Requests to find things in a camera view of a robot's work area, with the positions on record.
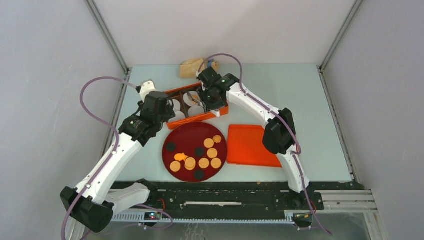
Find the orange box lid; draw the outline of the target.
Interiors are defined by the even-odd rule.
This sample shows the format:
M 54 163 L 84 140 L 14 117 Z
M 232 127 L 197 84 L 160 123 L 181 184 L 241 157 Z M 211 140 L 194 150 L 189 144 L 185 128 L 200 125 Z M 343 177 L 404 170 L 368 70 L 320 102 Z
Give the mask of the orange box lid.
M 260 125 L 230 125 L 226 161 L 232 165 L 281 168 L 278 157 L 263 145 L 264 132 Z

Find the orange compartment cookie box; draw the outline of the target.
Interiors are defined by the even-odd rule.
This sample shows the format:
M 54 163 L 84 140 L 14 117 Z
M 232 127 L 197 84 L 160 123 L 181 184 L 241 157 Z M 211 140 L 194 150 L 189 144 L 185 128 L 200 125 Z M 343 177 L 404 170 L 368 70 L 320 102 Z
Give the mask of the orange compartment cookie box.
M 187 123 L 203 122 L 216 118 L 200 101 L 197 90 L 201 86 L 201 83 L 196 83 L 166 91 L 166 94 L 173 101 L 175 112 L 175 117 L 166 123 L 169 130 Z

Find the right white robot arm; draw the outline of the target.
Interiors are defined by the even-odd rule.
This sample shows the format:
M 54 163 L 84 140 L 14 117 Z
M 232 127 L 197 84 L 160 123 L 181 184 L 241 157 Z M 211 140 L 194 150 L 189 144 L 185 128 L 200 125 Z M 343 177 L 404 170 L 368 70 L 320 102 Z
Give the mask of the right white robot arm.
M 198 94 L 202 103 L 211 111 L 216 111 L 228 103 L 235 104 L 258 119 L 264 129 L 262 144 L 268 152 L 279 159 L 291 194 L 291 204 L 304 209 L 311 202 L 310 194 L 305 191 L 309 180 L 300 163 L 300 144 L 296 138 L 296 129 L 292 112 L 280 110 L 252 93 L 233 74 L 218 74 L 212 67 L 196 73 L 202 88 Z

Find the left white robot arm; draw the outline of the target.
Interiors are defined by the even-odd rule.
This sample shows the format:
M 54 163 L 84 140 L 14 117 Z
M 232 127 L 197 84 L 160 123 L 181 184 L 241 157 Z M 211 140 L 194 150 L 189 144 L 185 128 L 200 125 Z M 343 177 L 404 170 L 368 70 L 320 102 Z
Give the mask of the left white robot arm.
M 122 211 L 139 204 L 153 208 L 158 202 L 154 192 L 157 187 L 145 179 L 110 192 L 127 163 L 175 116 L 172 100 L 165 92 L 151 91 L 138 105 L 136 113 L 123 121 L 115 142 L 89 175 L 76 187 L 65 187 L 60 193 L 68 214 L 94 233 L 103 231 Z

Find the metal serving tongs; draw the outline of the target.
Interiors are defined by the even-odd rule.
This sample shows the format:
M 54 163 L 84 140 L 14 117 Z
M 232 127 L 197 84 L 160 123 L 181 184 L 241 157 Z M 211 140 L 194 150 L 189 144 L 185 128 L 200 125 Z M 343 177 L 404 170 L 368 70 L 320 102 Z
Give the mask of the metal serving tongs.
M 192 94 L 189 94 L 188 97 L 198 105 L 202 105 L 205 112 L 210 112 L 217 118 L 221 116 L 221 112 L 219 110 L 221 105 L 219 100 L 214 99 L 208 94 L 200 94 L 198 99 L 194 98 Z

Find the dark red round plate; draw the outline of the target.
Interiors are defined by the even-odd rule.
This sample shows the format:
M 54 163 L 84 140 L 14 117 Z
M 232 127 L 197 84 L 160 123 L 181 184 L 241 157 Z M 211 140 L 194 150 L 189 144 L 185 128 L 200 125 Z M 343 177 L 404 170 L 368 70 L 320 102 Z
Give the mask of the dark red round plate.
M 227 141 L 215 126 L 191 122 L 172 130 L 162 148 L 162 162 L 176 179 L 199 183 L 217 175 L 226 164 Z

